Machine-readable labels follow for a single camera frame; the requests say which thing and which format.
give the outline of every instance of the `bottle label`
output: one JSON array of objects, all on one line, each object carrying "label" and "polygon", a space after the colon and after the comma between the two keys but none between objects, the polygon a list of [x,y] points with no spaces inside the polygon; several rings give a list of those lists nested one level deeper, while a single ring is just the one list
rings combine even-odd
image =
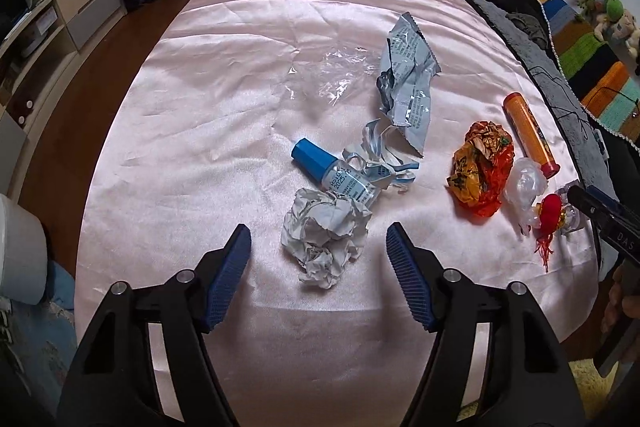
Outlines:
[{"label": "bottle label", "polygon": [[343,194],[362,204],[367,204],[375,194],[375,188],[367,179],[347,169],[336,169],[327,175],[325,180],[329,190]]}]

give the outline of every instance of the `crumpled orange wrapper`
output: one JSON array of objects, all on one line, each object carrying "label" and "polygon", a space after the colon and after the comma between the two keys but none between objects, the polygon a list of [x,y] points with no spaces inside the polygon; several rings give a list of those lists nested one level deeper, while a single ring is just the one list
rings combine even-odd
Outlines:
[{"label": "crumpled orange wrapper", "polygon": [[501,206],[498,197],[514,156],[513,138],[501,125],[487,121],[473,124],[465,144],[453,155],[453,174],[447,178],[460,205],[476,216],[493,216]]}]

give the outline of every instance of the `crocheted blanket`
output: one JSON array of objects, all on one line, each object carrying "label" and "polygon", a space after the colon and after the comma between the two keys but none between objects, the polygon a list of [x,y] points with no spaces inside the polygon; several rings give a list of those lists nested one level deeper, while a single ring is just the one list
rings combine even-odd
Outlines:
[{"label": "crocheted blanket", "polygon": [[593,27],[564,0],[538,0],[548,21],[559,70],[601,126],[640,147],[640,87]]}]

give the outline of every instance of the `orange tube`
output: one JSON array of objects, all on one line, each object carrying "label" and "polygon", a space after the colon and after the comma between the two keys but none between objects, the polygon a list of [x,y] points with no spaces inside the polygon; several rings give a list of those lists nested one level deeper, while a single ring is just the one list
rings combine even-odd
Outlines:
[{"label": "orange tube", "polygon": [[554,160],[545,135],[522,95],[512,92],[504,99],[503,107],[518,133],[526,155],[540,164],[546,179],[558,174],[560,166]]}]

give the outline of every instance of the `white trash bin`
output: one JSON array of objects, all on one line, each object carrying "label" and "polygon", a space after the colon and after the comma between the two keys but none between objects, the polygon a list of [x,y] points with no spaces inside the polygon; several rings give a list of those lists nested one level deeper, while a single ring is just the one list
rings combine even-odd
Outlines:
[{"label": "white trash bin", "polygon": [[47,282],[47,241],[38,218],[0,194],[0,295],[37,304]]}]

